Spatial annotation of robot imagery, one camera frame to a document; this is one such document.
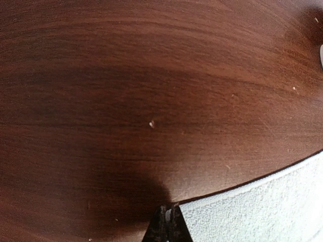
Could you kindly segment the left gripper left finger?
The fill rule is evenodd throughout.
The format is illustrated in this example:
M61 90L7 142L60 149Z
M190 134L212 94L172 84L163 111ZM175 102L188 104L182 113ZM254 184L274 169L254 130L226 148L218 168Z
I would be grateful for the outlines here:
M166 205L161 205L156 209L142 239L143 242L168 241L168 227L166 222L167 208Z

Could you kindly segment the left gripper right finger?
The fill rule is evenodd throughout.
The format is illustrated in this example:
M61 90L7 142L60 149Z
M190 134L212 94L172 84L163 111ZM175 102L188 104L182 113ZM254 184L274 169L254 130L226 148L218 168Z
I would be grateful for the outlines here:
M167 241L193 242L178 204L166 211Z

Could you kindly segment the light blue towel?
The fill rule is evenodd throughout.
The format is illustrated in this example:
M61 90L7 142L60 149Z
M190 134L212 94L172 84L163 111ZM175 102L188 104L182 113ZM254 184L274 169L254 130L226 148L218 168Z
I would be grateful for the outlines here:
M322 153L180 210L193 241L322 241Z

